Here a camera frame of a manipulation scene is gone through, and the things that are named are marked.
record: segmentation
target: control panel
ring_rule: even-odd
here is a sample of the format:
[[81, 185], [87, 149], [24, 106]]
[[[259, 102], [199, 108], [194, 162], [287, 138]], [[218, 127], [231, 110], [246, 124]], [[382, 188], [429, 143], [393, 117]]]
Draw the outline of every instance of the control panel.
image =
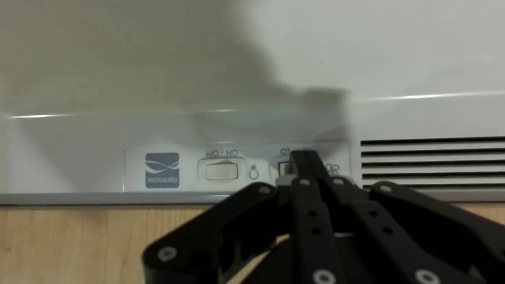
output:
[[292, 151], [316, 151], [330, 176], [350, 176], [349, 144], [152, 146], [126, 151], [125, 192], [237, 192], [275, 185], [291, 173]]

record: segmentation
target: wooden counter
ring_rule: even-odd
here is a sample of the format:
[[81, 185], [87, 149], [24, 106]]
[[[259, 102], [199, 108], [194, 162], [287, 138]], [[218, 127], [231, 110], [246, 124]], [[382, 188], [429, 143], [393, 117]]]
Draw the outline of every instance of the wooden counter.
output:
[[[463, 206], [505, 225], [505, 206]], [[202, 209], [0, 211], [2, 284], [142, 284], [142, 250]]]

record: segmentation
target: white appliance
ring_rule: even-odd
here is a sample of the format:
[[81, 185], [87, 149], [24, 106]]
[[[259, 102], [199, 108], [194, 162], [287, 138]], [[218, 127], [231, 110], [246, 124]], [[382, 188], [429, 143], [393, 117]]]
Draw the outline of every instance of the white appliance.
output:
[[505, 201], [504, 2], [2, 5], [3, 206], [216, 203], [294, 149]]

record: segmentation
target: vent grille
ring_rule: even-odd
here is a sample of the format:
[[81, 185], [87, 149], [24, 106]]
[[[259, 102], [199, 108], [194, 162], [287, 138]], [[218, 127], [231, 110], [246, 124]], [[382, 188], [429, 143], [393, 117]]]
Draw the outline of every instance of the vent grille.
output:
[[504, 190], [505, 138], [363, 141], [362, 179], [415, 190]]

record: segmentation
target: label sticker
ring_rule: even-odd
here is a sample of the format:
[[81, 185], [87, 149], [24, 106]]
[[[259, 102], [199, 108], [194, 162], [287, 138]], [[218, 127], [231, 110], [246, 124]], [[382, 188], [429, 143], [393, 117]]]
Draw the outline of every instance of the label sticker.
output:
[[178, 188], [178, 154], [145, 155], [145, 188]]

